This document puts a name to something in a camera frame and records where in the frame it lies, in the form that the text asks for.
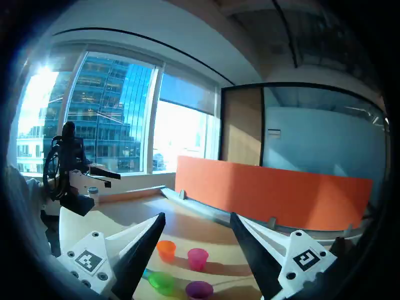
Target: green cup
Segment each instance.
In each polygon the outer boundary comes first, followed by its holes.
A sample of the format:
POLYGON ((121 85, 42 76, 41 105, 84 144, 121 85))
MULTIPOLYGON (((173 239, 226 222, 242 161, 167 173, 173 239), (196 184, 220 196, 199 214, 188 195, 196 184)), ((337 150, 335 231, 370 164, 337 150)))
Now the green cup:
POLYGON ((174 293, 174 278, 165 272, 153 272, 148 277, 148 282, 163 296, 171 296, 174 293))

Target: pink cup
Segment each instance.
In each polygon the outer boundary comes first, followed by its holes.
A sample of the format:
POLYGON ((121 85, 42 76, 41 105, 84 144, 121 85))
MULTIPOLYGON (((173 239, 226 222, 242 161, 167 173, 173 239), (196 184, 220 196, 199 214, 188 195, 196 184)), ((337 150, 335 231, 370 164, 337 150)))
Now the pink cup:
POLYGON ((190 300, 206 300, 214 294, 214 288, 205 281, 193 281, 186 286, 186 295, 190 300))
POLYGON ((201 271, 206 266, 209 254, 204 249, 194 248, 187 253, 187 258, 189 260, 189 265, 191 270, 201 271))

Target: blue wall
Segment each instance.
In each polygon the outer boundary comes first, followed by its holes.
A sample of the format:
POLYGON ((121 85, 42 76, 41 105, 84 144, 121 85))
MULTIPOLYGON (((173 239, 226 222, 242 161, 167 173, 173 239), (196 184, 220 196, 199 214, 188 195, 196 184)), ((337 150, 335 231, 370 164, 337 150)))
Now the blue wall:
POLYGON ((373 180, 371 203, 385 175, 385 133, 361 118, 326 110, 267 107, 263 166, 373 180), (280 138, 268 136, 280 129, 280 138))

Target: orange cup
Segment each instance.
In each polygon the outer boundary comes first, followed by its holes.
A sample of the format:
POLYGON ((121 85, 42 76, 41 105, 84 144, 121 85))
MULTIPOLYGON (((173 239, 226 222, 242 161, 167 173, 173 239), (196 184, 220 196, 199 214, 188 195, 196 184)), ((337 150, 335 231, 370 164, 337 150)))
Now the orange cup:
POLYGON ((158 255, 165 263, 172 263, 175 258, 175 249, 177 246, 170 240, 161 240, 157 243, 158 255))

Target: glass skyscraper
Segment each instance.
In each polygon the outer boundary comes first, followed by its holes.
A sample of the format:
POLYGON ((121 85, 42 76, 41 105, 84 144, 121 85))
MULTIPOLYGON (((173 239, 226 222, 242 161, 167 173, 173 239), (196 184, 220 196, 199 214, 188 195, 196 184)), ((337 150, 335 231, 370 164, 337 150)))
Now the glass skyscraper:
MULTIPOLYGON (((67 120, 75 123, 76 136, 84 139, 89 160, 118 173, 140 172, 145 105, 153 69, 124 57, 115 58, 88 53, 73 88, 67 120)), ((43 171, 58 119, 64 117, 60 111, 71 72, 56 73, 47 107, 40 109, 37 124, 19 134, 17 162, 22 172, 43 171)))

